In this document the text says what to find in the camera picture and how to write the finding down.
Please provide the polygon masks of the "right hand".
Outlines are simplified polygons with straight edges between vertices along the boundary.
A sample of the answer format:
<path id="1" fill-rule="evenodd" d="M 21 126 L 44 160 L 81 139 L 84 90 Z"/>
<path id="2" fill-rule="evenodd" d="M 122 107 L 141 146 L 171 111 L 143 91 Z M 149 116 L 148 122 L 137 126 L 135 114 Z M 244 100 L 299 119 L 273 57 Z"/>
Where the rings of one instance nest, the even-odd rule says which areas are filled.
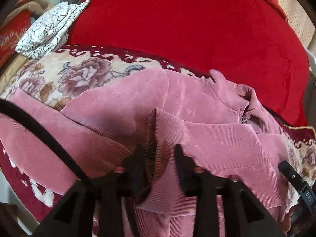
<path id="1" fill-rule="evenodd" d="M 285 214 L 284 219 L 280 223 L 280 228 L 284 232 L 285 235 L 288 234 L 289 230 L 291 229 L 291 218 L 294 215 L 295 206 L 291 207 L 288 213 Z"/>

